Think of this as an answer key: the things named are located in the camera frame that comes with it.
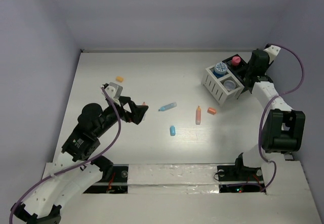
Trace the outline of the pink capped tube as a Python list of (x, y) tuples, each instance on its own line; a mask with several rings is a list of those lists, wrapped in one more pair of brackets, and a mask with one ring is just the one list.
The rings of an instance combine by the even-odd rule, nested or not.
[(231, 59), (231, 66), (232, 67), (237, 67), (241, 62), (240, 56), (233, 56)]

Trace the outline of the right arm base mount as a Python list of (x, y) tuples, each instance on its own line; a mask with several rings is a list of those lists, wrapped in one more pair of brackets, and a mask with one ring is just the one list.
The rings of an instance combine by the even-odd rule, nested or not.
[(261, 168), (218, 165), (213, 178), (220, 193), (257, 193), (265, 187)]

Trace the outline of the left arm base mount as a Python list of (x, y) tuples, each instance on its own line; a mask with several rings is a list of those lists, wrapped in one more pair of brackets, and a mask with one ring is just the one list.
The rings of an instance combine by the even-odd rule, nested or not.
[(114, 165), (109, 178), (102, 178), (84, 191), (84, 194), (127, 194), (128, 165)]

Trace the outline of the clear round jar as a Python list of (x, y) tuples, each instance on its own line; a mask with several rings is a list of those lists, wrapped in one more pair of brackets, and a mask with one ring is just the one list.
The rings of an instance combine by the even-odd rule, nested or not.
[(223, 83), (223, 86), (230, 92), (234, 89), (236, 89), (236, 83), (233, 80), (226, 80)]

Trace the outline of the white slotted container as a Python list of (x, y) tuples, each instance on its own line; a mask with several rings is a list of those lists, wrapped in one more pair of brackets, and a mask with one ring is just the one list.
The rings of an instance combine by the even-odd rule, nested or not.
[[(223, 77), (217, 78), (213, 74), (214, 66), (215, 65), (212, 65), (204, 70), (204, 75), (201, 81), (202, 85), (206, 87), (220, 106), (230, 99), (238, 99), (239, 95), (244, 89), (244, 86), (230, 72), (229, 69)], [(230, 92), (223, 86), (224, 81), (229, 79), (236, 83), (236, 89)]]

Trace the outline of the dark orange eraser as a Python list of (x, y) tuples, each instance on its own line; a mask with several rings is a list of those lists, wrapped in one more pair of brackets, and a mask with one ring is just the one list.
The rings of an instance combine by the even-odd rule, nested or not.
[(212, 108), (212, 107), (209, 107), (208, 110), (207, 110), (207, 112), (209, 114), (212, 114), (212, 115), (215, 115), (217, 113), (216, 109), (215, 108)]

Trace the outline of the blue eraser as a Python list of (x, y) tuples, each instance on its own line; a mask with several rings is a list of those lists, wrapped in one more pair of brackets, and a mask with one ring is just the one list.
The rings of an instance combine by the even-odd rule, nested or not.
[(175, 136), (175, 135), (176, 135), (176, 129), (175, 129), (175, 126), (172, 125), (172, 126), (170, 127), (170, 136)]

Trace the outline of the orange tip white pen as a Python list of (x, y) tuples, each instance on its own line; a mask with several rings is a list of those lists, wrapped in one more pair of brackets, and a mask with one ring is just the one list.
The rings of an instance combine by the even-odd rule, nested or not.
[(145, 118), (146, 118), (146, 113), (144, 113), (144, 115), (143, 115), (143, 118), (142, 118), (142, 121), (144, 121), (144, 120), (145, 120)]

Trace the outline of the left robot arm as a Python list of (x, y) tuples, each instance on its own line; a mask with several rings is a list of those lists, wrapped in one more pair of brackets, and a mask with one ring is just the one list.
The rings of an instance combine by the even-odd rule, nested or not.
[(113, 163), (103, 154), (92, 154), (103, 136), (115, 123), (139, 124), (148, 106), (136, 105), (131, 98), (106, 98), (109, 106), (102, 109), (90, 103), (83, 107), (77, 125), (62, 146), (45, 178), (30, 187), (12, 206), (9, 222), (17, 217), (25, 223), (59, 223), (63, 209), (74, 202), (90, 186), (114, 178)]

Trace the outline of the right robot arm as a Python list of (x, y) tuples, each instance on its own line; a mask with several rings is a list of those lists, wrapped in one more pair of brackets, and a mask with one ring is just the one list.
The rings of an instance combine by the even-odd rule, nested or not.
[(301, 79), (295, 88), (278, 93), (273, 80), (266, 74), (281, 49), (277, 44), (269, 44), (262, 50), (252, 51), (240, 74), (245, 89), (263, 107), (256, 146), (241, 153), (235, 160), (233, 174), (240, 180), (259, 170), (263, 163), (274, 164), (272, 154), (297, 152), (301, 148), (306, 116), (289, 106), (283, 96), (299, 89), (304, 80)]

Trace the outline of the black container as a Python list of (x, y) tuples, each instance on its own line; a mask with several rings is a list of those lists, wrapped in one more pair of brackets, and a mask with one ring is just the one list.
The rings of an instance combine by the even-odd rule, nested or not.
[(232, 57), (229, 57), (225, 60), (223, 60), (222, 62), (225, 63), (228, 67), (228, 69), (230, 70), (230, 72), (238, 79), (238, 81), (244, 86), (244, 89), (243, 89), (243, 93), (244, 92), (252, 92), (252, 90), (246, 86), (246, 82), (245, 82), (245, 77), (246, 77), (246, 73), (247, 73), (247, 70), (248, 70), (248, 64), (247, 62), (245, 62), (245, 60), (240, 56), (241, 58), (241, 62), (240, 64), (237, 66), (237, 67), (232, 67), (231, 66), (231, 59)]

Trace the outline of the orange pencil shaped pen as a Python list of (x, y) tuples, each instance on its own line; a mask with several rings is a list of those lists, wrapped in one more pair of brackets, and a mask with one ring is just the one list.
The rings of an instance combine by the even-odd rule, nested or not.
[(200, 125), (201, 124), (201, 108), (200, 106), (197, 107), (195, 112), (195, 124)]

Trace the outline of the blue highlighter pen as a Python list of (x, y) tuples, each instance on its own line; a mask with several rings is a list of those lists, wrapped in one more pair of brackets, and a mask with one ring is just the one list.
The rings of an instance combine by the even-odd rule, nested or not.
[(167, 105), (164, 105), (164, 106), (160, 107), (158, 111), (159, 112), (165, 112), (165, 111), (173, 109), (175, 107), (177, 107), (177, 103), (173, 102), (173, 103), (169, 103)]

